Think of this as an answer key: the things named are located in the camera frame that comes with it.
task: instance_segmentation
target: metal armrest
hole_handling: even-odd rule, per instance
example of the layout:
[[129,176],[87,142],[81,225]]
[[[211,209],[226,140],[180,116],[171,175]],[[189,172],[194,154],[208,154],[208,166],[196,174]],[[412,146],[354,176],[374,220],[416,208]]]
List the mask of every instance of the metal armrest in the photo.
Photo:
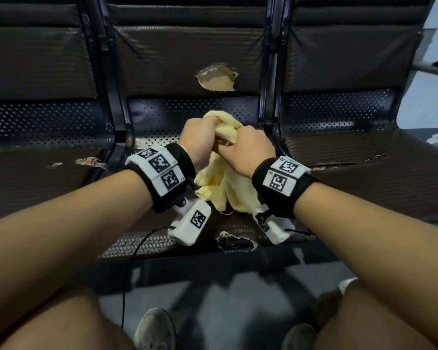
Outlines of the metal armrest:
[[427,61],[415,61],[412,65],[414,70],[426,72],[428,74],[438,75],[438,61],[427,62]]

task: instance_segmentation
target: yellow towel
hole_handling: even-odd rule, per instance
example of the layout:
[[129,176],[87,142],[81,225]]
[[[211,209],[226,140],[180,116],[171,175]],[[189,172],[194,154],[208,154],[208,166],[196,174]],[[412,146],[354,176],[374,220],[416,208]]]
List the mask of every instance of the yellow towel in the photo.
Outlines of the yellow towel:
[[[235,144],[237,129],[243,125],[224,111],[208,111],[204,117],[210,116],[222,121],[216,126],[216,135]],[[249,214],[261,206],[251,179],[236,173],[216,152],[211,152],[209,165],[198,172],[195,183],[201,187],[196,195],[212,202],[217,211],[226,209],[227,200],[235,210]]]

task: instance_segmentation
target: seat back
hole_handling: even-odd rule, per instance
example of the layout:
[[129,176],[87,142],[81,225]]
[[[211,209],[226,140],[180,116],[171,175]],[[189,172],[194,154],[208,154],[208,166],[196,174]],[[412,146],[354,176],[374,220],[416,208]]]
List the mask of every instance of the seat back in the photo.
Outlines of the seat back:
[[395,126],[434,0],[285,0],[274,131]]
[[[176,141],[188,118],[223,110],[263,124],[274,0],[99,0],[115,45],[135,146]],[[234,91],[203,88],[210,66],[238,74]]]
[[95,45],[81,0],[0,0],[0,151],[110,151]]

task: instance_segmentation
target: black wristband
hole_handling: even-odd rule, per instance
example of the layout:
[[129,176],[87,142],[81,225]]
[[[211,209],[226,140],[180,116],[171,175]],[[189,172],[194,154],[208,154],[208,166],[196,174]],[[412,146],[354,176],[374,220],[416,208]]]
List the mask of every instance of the black wristband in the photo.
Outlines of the black wristband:
[[[285,173],[280,169],[271,167],[278,160],[283,161],[283,157],[269,158],[263,161],[263,163],[261,163],[253,173],[252,183],[274,216],[294,219],[295,217],[293,209],[296,201],[311,184],[318,182],[319,180],[309,173],[303,173],[299,178],[296,178],[295,176]],[[294,160],[289,162],[289,164],[291,166],[293,165],[294,167],[298,167],[298,165],[300,165]],[[276,177],[278,185],[274,183],[265,185],[265,180],[268,175],[273,175],[273,177]],[[285,186],[286,184],[293,184],[292,180],[297,182],[295,183],[292,191],[289,192],[289,195],[286,195],[284,193]]]
[[169,190],[167,194],[164,196],[160,196],[153,185],[151,179],[143,172],[138,164],[128,162],[125,166],[126,169],[130,169],[135,171],[141,179],[146,184],[147,189],[149,190],[152,200],[153,206],[152,210],[156,213],[164,212],[169,209],[171,206],[174,206],[182,197],[183,194],[187,190],[187,186],[192,183],[195,177],[195,167],[193,166],[193,162],[190,159],[190,156],[185,151],[183,147],[179,144],[172,143],[165,146],[165,148],[169,151],[169,153],[173,156],[173,158],[178,162],[179,166],[185,180],[178,184],[176,187]]

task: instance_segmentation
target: hand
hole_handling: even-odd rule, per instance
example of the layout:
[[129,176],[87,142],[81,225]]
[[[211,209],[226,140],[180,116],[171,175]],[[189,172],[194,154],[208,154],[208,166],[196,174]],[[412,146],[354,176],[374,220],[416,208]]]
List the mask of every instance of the hand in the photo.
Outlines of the hand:
[[237,143],[233,146],[219,145],[217,152],[238,174],[248,178],[265,159],[276,156],[274,146],[264,131],[252,126],[238,129]]
[[218,117],[192,118],[183,127],[178,144],[187,151],[196,172],[209,159],[215,141],[214,130],[219,123]]

